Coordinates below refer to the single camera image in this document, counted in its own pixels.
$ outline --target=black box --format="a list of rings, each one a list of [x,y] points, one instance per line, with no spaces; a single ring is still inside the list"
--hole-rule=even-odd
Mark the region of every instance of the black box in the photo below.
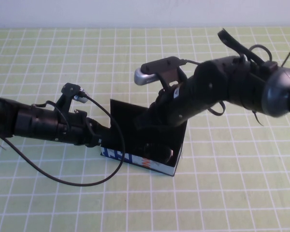
[[[167,131],[157,129],[137,131],[133,119],[147,108],[116,100],[111,100],[110,104],[111,115],[124,135],[125,162],[174,176],[182,153],[187,122]],[[111,130],[114,130],[114,133],[117,131],[112,125]],[[101,147],[101,155],[121,160],[121,146]]]

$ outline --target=printed label on box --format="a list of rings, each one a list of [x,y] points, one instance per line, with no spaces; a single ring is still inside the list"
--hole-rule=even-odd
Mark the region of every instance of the printed label on box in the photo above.
[[[182,152],[182,147],[180,149],[175,167],[170,167],[170,166],[167,166],[165,164],[162,164],[162,163],[159,163],[156,161],[152,161],[152,160],[149,160],[146,158],[142,158],[142,157],[139,157],[139,156],[136,156],[133,154],[129,154],[129,153],[125,154],[124,162],[130,163],[130,164],[140,165],[142,167],[149,168],[149,169],[154,170],[154,171],[162,172],[164,174],[174,175],[177,164],[178,164],[178,159],[181,155],[181,152]],[[122,158],[121,151],[116,151],[116,150],[108,149],[105,147],[101,147],[101,155],[115,159],[115,160],[121,160],[121,158]]]

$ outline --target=black strap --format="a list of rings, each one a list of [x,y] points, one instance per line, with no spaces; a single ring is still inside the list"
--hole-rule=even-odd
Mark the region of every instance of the black strap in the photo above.
[[[222,107],[222,109],[223,109],[222,113],[218,113],[218,112],[216,112],[215,110],[213,110],[213,109],[211,109],[211,108],[209,108],[209,109],[207,109],[207,110],[208,110],[209,112],[211,112],[211,113],[212,113],[213,115],[215,115],[215,116],[222,116],[222,115],[224,114],[224,112],[226,111],[226,105],[224,104],[223,101],[220,101],[219,104],[221,105],[221,107]]]
[[[256,118],[257,122],[259,122],[259,119],[257,117],[257,112],[256,111],[252,111],[252,112],[255,115],[255,118]]]

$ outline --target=cutting mat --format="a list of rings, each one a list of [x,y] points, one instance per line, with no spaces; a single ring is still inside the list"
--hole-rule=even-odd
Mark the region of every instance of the cutting mat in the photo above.
[[[202,62],[234,54],[220,42],[219,30],[0,29],[0,96],[27,104],[56,101],[71,82],[108,110],[110,98],[149,106],[161,85],[135,85],[134,70],[167,56]],[[265,45],[279,64],[290,50],[290,28],[226,30],[247,47]],[[183,67],[188,76],[194,69]],[[74,109],[109,125],[90,103],[73,102]],[[0,232],[287,231],[290,115],[259,119],[264,127],[251,112],[230,104],[221,117],[203,112],[188,123],[175,177],[124,164],[114,178],[90,188],[43,177],[2,143],[7,150],[0,148]],[[118,165],[101,157],[99,148],[11,141],[42,169],[68,181],[101,180]]]

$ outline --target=red lettering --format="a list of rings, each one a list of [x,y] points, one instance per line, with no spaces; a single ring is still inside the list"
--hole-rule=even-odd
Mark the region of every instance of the red lettering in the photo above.
[[[143,158],[142,160],[142,166],[146,167],[146,168],[150,168],[150,160]]]

